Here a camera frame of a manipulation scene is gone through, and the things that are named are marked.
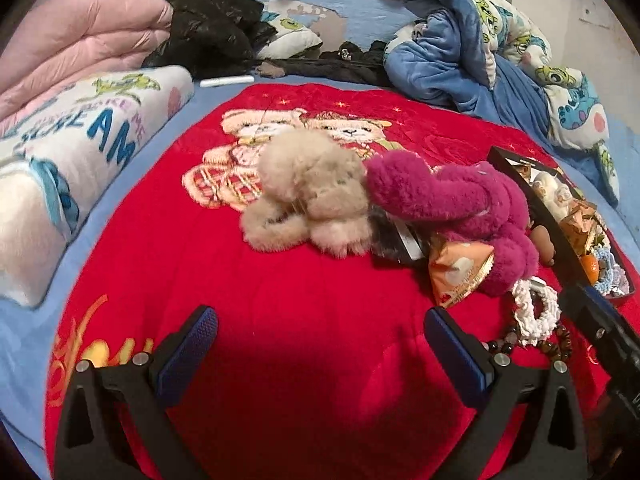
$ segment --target cartoon print blanket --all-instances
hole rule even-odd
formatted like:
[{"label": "cartoon print blanket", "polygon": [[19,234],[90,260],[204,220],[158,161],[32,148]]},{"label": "cartoon print blanket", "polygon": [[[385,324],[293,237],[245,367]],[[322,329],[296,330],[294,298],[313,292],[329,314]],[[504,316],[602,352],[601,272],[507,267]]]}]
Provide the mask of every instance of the cartoon print blanket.
[{"label": "cartoon print blanket", "polygon": [[405,0],[405,6],[422,21],[412,37],[401,29],[386,51],[395,86],[421,101],[453,100],[462,113],[523,129],[617,205],[607,118],[593,84],[579,70],[552,64],[549,42],[524,13],[506,0]]},{"label": "cartoon print blanket", "polygon": [[0,295],[40,303],[66,245],[131,157],[193,95],[172,66],[69,85],[0,139]]},{"label": "cartoon print blanket", "polygon": [[[257,253],[239,212],[260,194],[255,165],[271,137],[325,129],[364,158],[403,147],[430,164],[472,164],[492,144],[555,166],[522,131],[437,110],[394,92],[256,84],[166,150],[105,228],[72,291],[52,348],[46,451],[75,364],[152,351],[199,305],[218,313],[212,351],[168,415],[211,478],[430,478],[474,416],[422,334],[426,272],[369,254],[337,260],[310,244]],[[549,269],[540,276],[557,286]],[[481,340],[504,333],[511,301],[470,295],[449,312]],[[638,326],[630,300],[622,312]],[[607,381],[574,335],[569,366],[582,408]],[[536,349],[514,359],[548,366]],[[511,426],[485,471],[504,463]],[[132,438],[146,474],[154,478]]]}]

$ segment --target orange fruit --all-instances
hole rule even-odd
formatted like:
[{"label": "orange fruit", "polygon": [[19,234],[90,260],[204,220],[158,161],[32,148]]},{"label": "orange fruit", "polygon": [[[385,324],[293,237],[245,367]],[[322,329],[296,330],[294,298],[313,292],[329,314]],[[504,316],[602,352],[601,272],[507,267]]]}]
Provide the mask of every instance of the orange fruit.
[{"label": "orange fruit", "polygon": [[600,276],[600,266],[598,264],[598,259],[593,256],[593,254],[585,254],[580,257],[580,263],[582,264],[582,268],[584,272],[587,274],[587,278],[591,285],[598,281],[598,277]]}]

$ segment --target magenta plush toy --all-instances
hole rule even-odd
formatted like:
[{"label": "magenta plush toy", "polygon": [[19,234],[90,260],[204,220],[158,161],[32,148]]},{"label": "magenta plush toy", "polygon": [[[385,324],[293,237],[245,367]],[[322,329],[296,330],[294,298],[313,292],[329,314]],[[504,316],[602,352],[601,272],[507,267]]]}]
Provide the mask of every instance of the magenta plush toy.
[{"label": "magenta plush toy", "polygon": [[494,266],[480,285],[491,296],[533,276],[538,252],[525,234],[524,194],[488,162],[447,164],[432,172],[418,155],[394,150],[367,163],[373,202],[406,221],[427,222],[449,240],[483,241],[494,247]]}]

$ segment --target white stick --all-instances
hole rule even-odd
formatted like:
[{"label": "white stick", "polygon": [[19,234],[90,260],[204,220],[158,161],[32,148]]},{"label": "white stick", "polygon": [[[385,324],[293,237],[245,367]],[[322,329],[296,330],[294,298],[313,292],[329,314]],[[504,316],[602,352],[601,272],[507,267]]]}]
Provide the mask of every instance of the white stick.
[{"label": "white stick", "polygon": [[255,77],[252,75],[233,75],[230,77],[215,77],[213,79],[203,79],[200,82],[201,88],[209,88],[210,86],[238,85],[241,83],[253,83]]}]

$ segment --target brown egg-shaped object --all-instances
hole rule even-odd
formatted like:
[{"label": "brown egg-shaped object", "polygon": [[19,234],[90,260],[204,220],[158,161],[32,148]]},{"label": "brown egg-shaped object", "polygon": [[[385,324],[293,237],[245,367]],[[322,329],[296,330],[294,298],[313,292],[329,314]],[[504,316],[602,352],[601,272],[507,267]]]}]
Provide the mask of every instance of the brown egg-shaped object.
[{"label": "brown egg-shaped object", "polygon": [[540,263],[545,267],[551,267],[554,264],[554,256],[556,256],[556,248],[549,237],[549,231],[546,227],[539,225],[533,228],[529,234],[529,239],[535,245],[540,255]]},{"label": "brown egg-shaped object", "polygon": [[600,276],[600,266],[598,264],[598,259],[593,256],[593,254],[585,254],[584,256],[580,256],[580,263],[582,264],[584,272],[587,274],[589,283],[591,283],[591,285],[594,285],[595,282],[598,281],[598,277]]}]

